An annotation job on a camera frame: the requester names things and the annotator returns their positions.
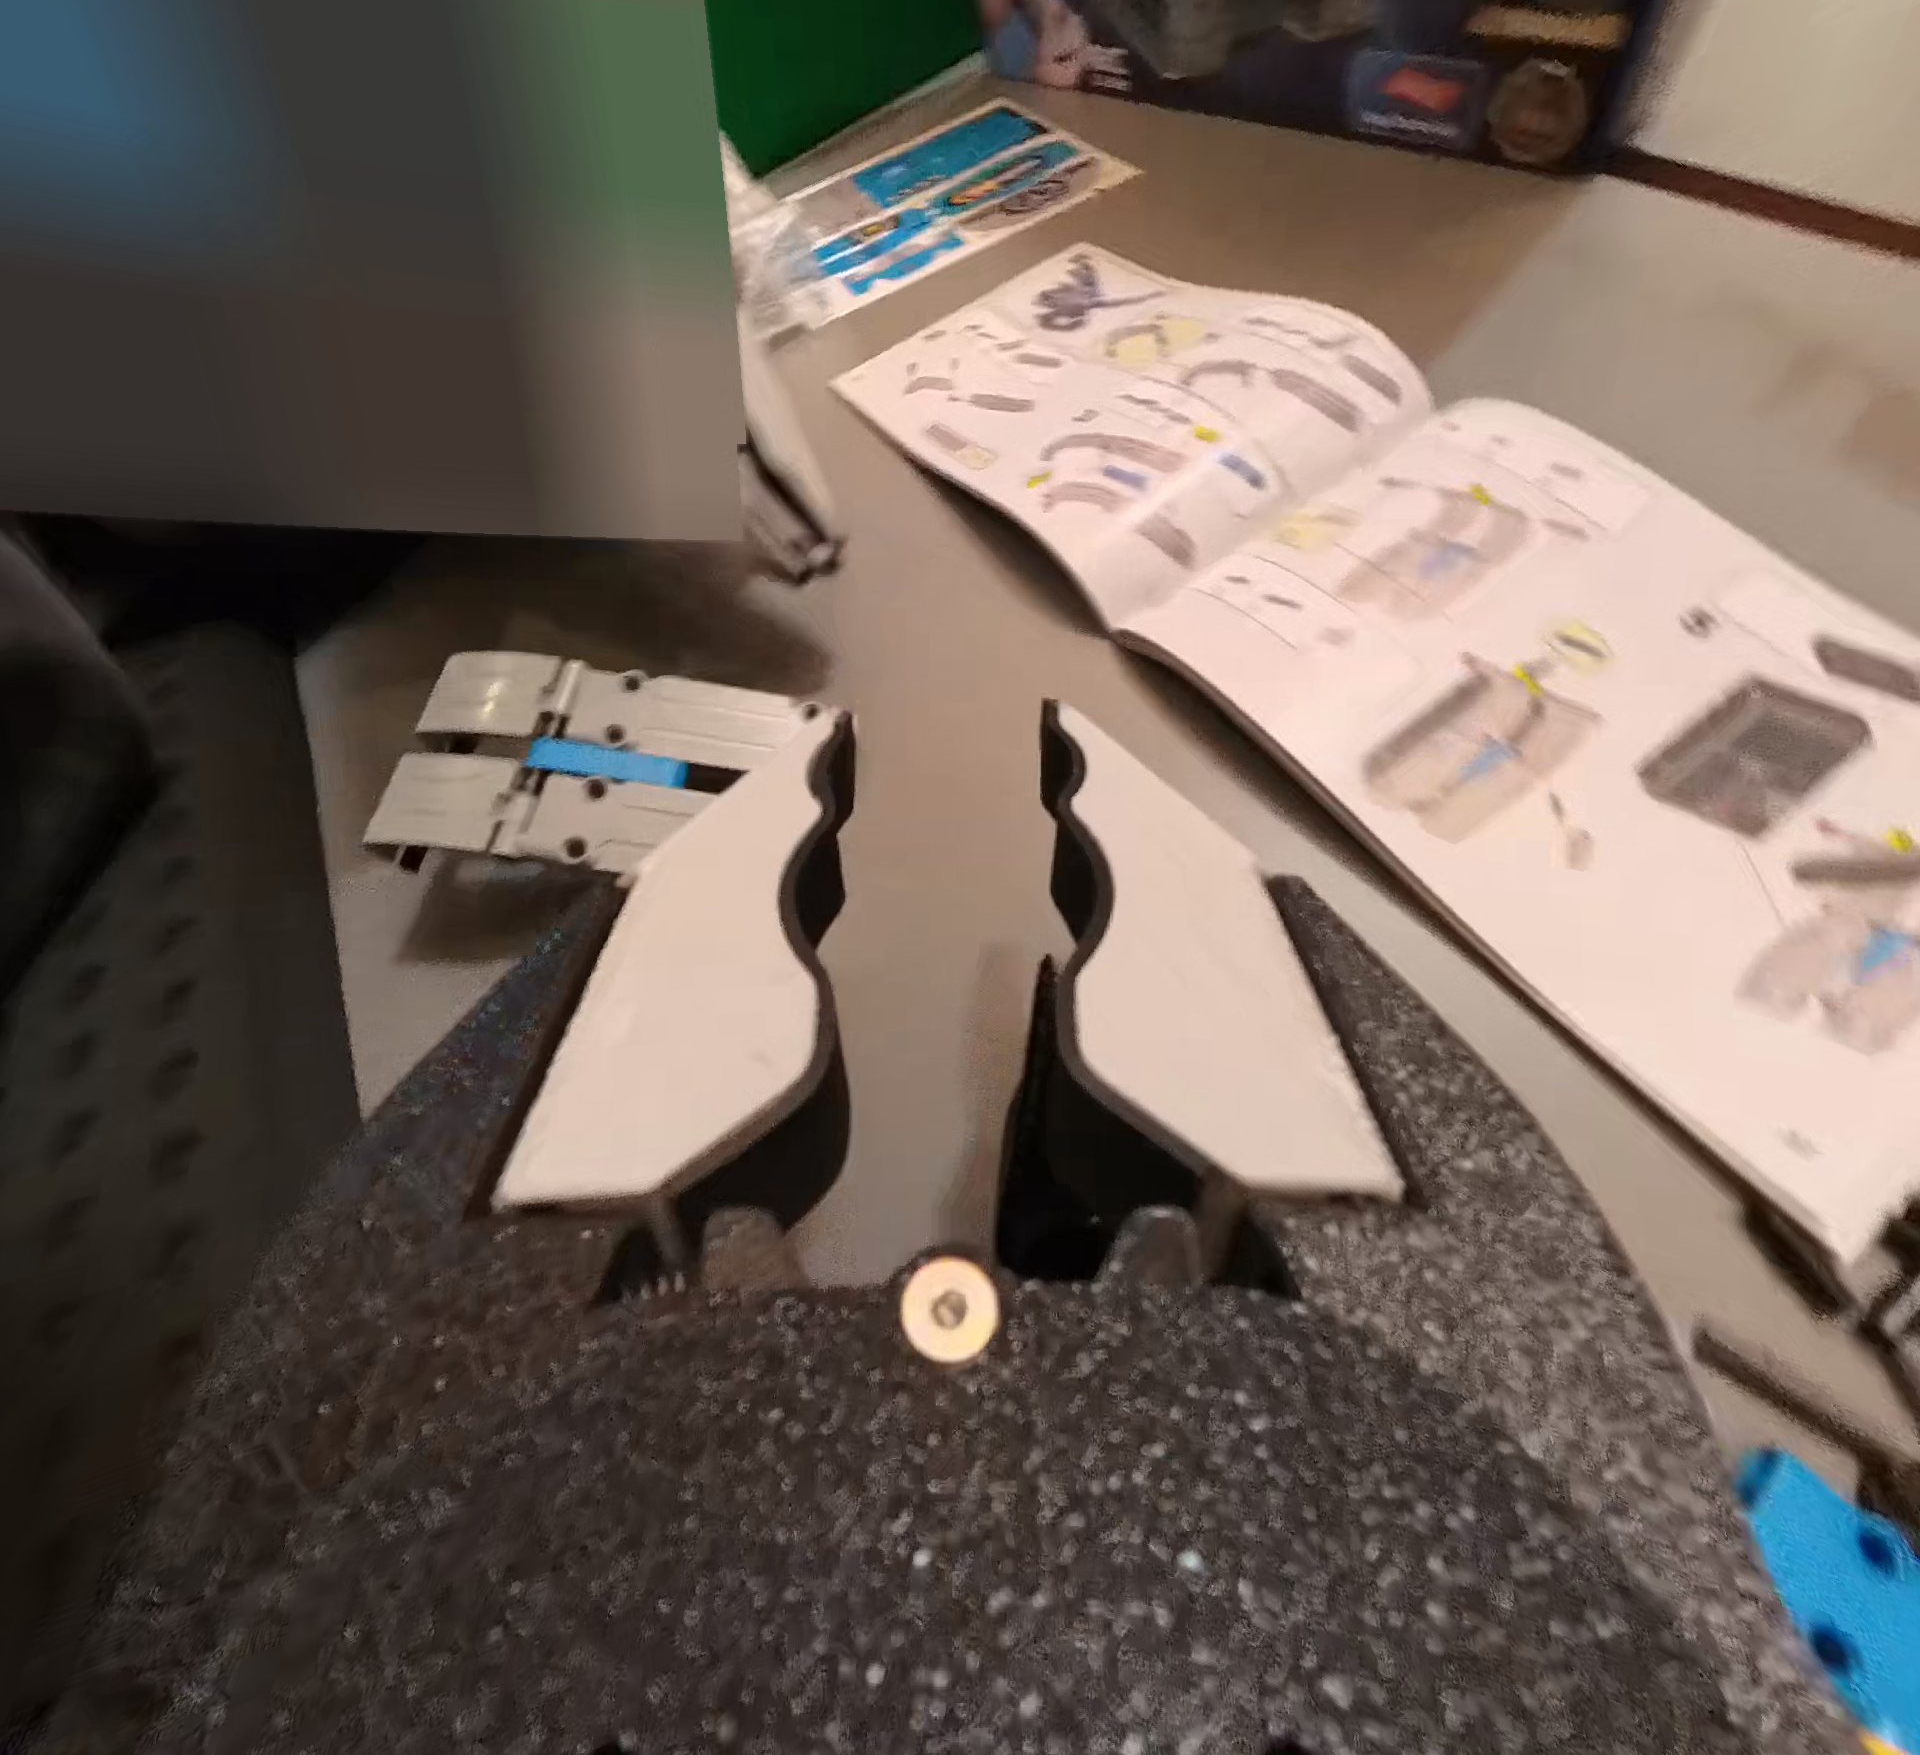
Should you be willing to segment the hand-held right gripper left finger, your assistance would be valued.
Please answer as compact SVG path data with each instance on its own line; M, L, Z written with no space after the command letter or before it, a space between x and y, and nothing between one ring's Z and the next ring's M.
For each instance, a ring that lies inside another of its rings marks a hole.
M638 869L492 1181L492 1212L694 1239L689 1194L846 1093L820 943L855 726L806 714Z

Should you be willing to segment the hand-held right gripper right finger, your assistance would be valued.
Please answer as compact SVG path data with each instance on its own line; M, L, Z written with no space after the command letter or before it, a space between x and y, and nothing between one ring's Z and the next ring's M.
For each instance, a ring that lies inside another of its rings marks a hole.
M1395 1206L1406 1175L1255 852L1069 702L1041 713L1050 1170L1100 1220L1211 1199Z

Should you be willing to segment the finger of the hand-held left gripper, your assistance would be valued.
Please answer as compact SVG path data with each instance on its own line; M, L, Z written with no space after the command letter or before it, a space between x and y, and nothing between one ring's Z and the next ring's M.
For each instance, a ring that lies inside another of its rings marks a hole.
M761 568L785 583L837 574L846 532L827 475L765 351L741 355L741 521Z

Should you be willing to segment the small clear plastic bag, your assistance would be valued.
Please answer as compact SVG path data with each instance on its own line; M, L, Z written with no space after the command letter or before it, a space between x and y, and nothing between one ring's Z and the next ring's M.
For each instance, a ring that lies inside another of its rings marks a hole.
M776 348L828 327L846 299L820 268L816 233L798 208L755 178L729 135L718 135L741 324Z

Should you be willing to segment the grey building block assembly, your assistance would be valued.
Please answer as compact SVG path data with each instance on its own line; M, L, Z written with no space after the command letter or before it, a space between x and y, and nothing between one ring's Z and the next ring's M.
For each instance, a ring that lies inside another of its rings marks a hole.
M371 856L629 878L828 705L541 654L449 656L366 823Z

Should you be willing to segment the pile of blue yellow pieces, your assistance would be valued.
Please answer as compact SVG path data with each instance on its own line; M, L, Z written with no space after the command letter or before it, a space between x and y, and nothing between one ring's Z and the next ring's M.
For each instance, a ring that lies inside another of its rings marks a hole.
M1918 1749L1918 1555L1797 1456L1742 1455L1734 1489L1791 1623L1859 1729Z

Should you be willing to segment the grey desk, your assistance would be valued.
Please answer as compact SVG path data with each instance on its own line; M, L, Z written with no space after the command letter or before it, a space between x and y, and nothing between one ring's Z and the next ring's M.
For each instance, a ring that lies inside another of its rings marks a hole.
M1683 1347L1702 1313L1795 1327L1710 1158L1209 702L1100 636L1044 552L904 465L828 384L1092 240L1172 276L1354 308L1444 399L1546 409L1916 628L1916 233L1839 240L1811 210L1779 223L1730 194L1530 180L1084 96L1046 111L1140 180L781 351L849 535L837 576L791 591L719 545L428 542L301 656L363 1114L569 893L542 869L411 873L363 853L448 654L814 691L855 719L848 905L824 943L851 1154L801 1259L816 1284L864 1285L924 1246L984 1240L1037 969L1066 950L1038 799L1041 702L1061 698L1266 869L1307 878L1452 1023L1542 1122Z

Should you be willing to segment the sticker sheet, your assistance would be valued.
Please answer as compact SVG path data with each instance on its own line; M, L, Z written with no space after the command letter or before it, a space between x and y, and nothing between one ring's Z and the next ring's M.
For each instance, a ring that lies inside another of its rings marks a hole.
M827 327L1138 175L1021 105L951 117L783 198L798 273L776 328Z

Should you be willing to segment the building instruction booklet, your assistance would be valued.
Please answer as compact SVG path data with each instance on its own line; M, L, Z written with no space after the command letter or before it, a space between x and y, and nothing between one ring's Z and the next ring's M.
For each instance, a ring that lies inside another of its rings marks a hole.
M1073 247L832 389L1837 1263L1916 1201L1916 636L1362 317Z

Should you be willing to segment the black dimpled chair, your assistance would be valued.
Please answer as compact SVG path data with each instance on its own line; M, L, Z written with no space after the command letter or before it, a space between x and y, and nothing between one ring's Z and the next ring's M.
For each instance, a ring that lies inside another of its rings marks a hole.
M3 1011L3 1686L81 1634L222 1316L356 1123L291 656L135 650L160 779Z

